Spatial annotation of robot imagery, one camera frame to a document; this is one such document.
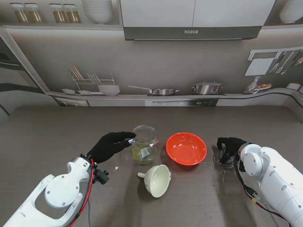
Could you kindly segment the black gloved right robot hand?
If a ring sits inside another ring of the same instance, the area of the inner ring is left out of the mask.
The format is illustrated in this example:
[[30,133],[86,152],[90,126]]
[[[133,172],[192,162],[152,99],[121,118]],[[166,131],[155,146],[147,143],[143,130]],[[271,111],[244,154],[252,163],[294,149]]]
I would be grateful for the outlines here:
[[217,139],[217,148],[219,150],[223,150],[223,144],[225,145],[225,151],[219,159],[219,162],[222,164],[226,163],[235,155],[236,152],[239,151],[239,148],[246,143],[247,141],[235,137],[219,137]]

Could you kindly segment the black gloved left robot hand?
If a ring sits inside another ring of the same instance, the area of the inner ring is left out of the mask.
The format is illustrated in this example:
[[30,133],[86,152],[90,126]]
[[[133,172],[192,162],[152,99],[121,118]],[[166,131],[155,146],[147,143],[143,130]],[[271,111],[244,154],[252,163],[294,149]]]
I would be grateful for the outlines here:
[[133,132],[108,133],[100,138],[97,144],[87,153],[87,156],[97,164],[103,163],[116,153],[131,146],[129,140],[135,137],[136,134]]

